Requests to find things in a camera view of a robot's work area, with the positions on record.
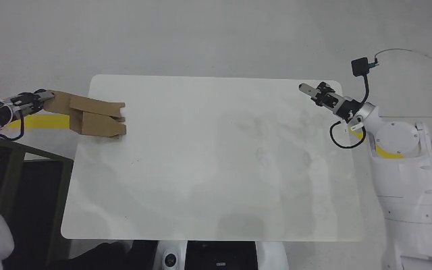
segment white table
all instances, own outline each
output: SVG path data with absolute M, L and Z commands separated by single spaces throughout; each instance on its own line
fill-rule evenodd
M 81 136 L 66 238 L 353 241 L 352 153 L 298 85 L 320 81 L 99 75 L 126 103 L 120 140 Z M 339 94 L 337 82 L 328 81 Z M 350 144 L 342 125 L 341 144 Z

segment cardboard box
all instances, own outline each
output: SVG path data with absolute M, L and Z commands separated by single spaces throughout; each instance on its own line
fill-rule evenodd
M 51 113 L 68 115 L 70 129 L 81 134 L 119 138 L 126 134 L 120 108 L 125 103 L 98 101 L 66 92 L 54 91 L 54 98 L 45 101 L 43 109 Z

